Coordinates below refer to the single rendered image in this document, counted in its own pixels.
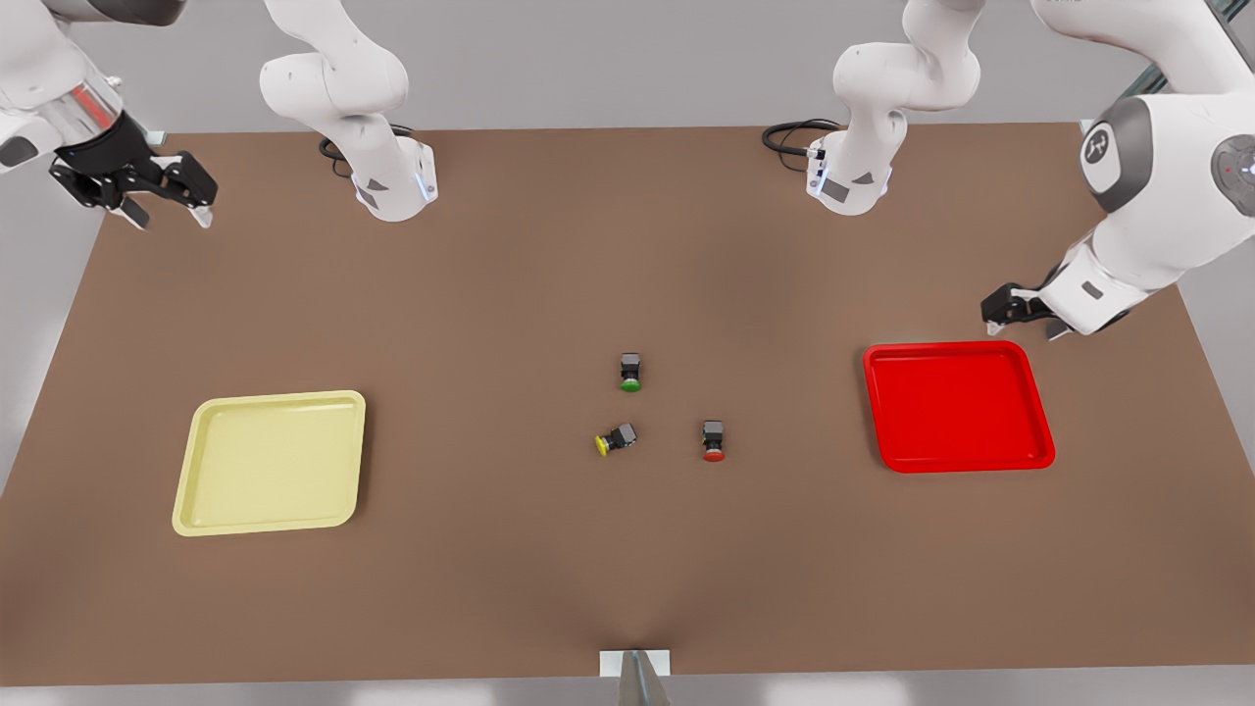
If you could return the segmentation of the red tray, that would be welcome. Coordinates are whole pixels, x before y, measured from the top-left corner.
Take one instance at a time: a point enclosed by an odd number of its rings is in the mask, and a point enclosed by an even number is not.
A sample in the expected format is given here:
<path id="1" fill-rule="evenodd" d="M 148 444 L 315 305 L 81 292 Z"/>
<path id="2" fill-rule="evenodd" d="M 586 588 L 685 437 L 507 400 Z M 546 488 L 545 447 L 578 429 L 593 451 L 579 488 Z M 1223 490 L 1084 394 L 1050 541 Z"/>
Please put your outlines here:
<path id="1" fill-rule="evenodd" d="M 1038 470 L 1055 446 L 1013 341 L 878 344 L 862 354 L 878 455 L 899 474 Z"/>

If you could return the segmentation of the pale yellow tray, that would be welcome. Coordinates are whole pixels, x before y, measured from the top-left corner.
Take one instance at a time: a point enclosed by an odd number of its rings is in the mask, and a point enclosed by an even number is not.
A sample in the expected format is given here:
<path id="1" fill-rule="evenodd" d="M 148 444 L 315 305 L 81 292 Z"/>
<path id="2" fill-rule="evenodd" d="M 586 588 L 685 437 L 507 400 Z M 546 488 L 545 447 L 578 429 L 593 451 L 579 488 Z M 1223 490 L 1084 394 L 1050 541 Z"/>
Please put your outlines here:
<path id="1" fill-rule="evenodd" d="M 196 537 L 345 524 L 365 421 L 356 390 L 207 399 L 184 443 L 172 528 Z"/>

